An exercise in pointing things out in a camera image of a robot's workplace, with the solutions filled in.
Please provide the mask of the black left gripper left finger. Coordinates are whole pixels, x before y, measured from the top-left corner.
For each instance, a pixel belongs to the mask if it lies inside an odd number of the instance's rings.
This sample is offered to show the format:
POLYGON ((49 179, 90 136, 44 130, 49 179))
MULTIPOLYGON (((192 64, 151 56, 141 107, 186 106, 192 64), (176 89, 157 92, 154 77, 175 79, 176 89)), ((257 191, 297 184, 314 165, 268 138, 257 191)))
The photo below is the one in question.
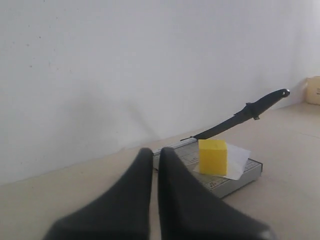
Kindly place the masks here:
POLYGON ((85 207, 57 220, 45 240, 148 240, 153 152, 141 148, 121 178, 85 207))

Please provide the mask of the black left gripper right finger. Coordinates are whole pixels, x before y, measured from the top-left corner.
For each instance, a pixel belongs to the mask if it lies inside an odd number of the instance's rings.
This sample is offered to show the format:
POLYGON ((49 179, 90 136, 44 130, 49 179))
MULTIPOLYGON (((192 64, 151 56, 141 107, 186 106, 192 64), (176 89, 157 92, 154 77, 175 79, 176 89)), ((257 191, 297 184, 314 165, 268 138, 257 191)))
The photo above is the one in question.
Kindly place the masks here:
POLYGON ((276 240, 272 228, 213 195, 173 148, 160 152, 158 212, 163 240, 276 240))

